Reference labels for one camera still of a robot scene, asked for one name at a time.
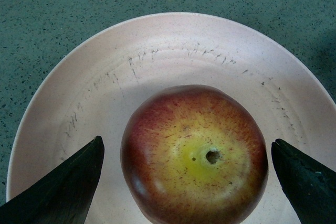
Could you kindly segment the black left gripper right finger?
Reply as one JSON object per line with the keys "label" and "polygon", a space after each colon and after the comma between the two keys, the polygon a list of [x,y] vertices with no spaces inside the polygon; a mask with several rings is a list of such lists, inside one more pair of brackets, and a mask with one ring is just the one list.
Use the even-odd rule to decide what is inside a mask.
{"label": "black left gripper right finger", "polygon": [[282,139],[271,145],[282,190],[301,223],[335,223],[335,172]]}

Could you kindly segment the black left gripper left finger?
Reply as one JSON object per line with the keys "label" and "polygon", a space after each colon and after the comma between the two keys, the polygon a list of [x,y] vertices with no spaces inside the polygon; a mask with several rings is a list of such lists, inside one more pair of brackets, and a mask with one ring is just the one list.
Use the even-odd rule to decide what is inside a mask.
{"label": "black left gripper left finger", "polygon": [[102,170],[96,136],[31,187],[1,206],[1,223],[84,223]]}

